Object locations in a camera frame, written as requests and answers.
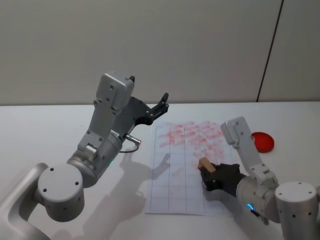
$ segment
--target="table surface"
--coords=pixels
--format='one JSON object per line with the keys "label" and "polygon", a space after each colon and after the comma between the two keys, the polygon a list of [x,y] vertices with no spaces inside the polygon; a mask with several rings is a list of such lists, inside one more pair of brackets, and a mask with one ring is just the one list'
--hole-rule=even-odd
{"label": "table surface", "polygon": [[[0,192],[23,169],[39,162],[65,163],[86,132],[91,105],[0,107]],[[303,181],[320,185],[320,102],[171,104],[164,121],[226,121],[244,116],[252,132],[269,133],[274,150],[262,160],[279,183]],[[132,135],[142,140],[139,151],[119,154],[98,183],[85,189],[81,215],[55,222],[38,205],[29,222],[52,240],[269,240],[282,239],[279,224],[264,226],[244,211],[234,217],[144,214],[152,126],[140,125]]]}

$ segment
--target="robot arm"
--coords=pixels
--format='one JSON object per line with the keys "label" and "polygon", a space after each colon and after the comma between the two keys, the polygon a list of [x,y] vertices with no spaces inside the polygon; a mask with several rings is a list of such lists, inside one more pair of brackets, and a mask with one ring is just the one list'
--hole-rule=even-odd
{"label": "robot arm", "polygon": [[101,77],[88,130],[77,150],[64,164],[48,167],[40,163],[32,168],[0,202],[0,229],[3,240],[50,240],[29,224],[28,218],[40,203],[47,214],[58,222],[75,219],[85,205],[84,188],[96,184],[110,163],[121,152],[127,139],[139,124],[151,125],[168,111],[168,93],[149,108],[132,97],[135,77],[126,78],[117,72]]}
{"label": "robot arm", "polygon": [[265,224],[281,223],[286,240],[320,239],[317,229],[318,202],[316,189],[304,182],[279,185],[274,173],[262,162],[244,117],[221,125],[228,144],[238,152],[248,176],[239,165],[215,165],[209,173],[201,167],[201,177],[208,191],[222,189],[235,196]]}

